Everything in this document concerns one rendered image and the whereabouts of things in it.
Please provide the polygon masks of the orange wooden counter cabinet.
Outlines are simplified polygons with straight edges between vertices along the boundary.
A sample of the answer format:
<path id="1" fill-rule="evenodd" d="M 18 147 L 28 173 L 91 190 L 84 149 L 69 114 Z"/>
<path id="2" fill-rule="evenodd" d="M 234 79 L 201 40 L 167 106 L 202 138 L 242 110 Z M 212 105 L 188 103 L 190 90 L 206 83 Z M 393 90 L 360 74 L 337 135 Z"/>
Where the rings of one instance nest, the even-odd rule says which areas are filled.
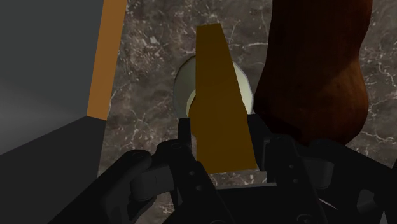
<path id="1" fill-rule="evenodd" d="M 106 120 L 115 77 L 127 0 L 104 0 L 87 116 Z"/>

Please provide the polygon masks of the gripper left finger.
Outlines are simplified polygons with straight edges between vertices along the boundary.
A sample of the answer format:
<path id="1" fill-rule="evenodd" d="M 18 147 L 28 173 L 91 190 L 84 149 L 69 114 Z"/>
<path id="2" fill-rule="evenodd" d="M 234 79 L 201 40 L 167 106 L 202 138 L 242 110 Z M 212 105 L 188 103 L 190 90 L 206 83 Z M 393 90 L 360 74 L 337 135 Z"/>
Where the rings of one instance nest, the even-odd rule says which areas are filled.
<path id="1" fill-rule="evenodd" d="M 136 224 L 166 192 L 174 211 L 162 224 L 236 224 L 192 154 L 189 118 L 179 119 L 177 139 L 159 143 L 154 154 L 124 153 L 48 224 Z"/>

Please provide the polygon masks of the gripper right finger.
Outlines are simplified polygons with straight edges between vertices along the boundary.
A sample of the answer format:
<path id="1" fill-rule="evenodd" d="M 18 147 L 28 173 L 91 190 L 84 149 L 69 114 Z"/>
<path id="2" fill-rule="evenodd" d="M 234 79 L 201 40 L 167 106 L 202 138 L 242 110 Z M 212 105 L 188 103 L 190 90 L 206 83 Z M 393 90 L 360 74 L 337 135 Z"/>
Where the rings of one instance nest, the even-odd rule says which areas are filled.
<path id="1" fill-rule="evenodd" d="M 387 167 L 328 139 L 303 146 L 247 116 L 256 163 L 287 224 L 397 224 L 397 160 Z"/>

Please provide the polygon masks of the white round bowl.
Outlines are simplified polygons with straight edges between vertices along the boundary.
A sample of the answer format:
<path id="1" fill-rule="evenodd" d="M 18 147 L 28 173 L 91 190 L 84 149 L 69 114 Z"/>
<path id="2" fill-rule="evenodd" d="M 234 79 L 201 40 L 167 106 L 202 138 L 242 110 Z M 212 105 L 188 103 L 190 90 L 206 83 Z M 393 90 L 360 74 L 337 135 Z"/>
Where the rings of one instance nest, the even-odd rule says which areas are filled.
<path id="1" fill-rule="evenodd" d="M 189 117 L 189 111 L 193 101 L 195 99 L 195 55 L 190 57 L 185 63 L 181 65 L 179 68 L 177 75 L 174 79 L 174 87 L 173 87 L 173 103 L 174 109 L 178 119 L 190 119 L 190 134 L 194 136 L 192 119 Z M 249 136 L 251 139 L 251 134 L 249 131 L 249 124 L 247 122 L 247 116 L 253 112 L 253 93 L 251 90 L 251 86 L 249 84 L 248 77 L 243 72 L 243 70 L 237 65 L 236 62 L 233 62 L 233 67 L 235 71 L 236 80 L 240 90 L 240 98 L 241 104 L 244 104 L 247 115 L 245 116 L 247 128 L 243 130 L 238 130 L 238 133 L 245 134 Z M 237 113 L 237 115 L 232 115 L 232 112 L 228 112 L 229 108 L 226 107 L 222 112 L 225 112 L 230 122 L 235 122 L 235 116 L 240 115 L 241 113 Z M 238 125 L 231 125 L 231 128 L 238 128 Z"/>

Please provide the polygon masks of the reddish brown vase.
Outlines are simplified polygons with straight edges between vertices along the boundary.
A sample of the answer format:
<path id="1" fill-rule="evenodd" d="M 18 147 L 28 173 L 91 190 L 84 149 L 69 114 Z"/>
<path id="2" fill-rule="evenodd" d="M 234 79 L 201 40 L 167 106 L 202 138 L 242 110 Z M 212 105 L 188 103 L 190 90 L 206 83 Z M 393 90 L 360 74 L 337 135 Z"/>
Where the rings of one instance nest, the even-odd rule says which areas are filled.
<path id="1" fill-rule="evenodd" d="M 368 114 L 359 51 L 373 0 L 272 0 L 265 66 L 254 111 L 301 144 L 347 144 Z"/>

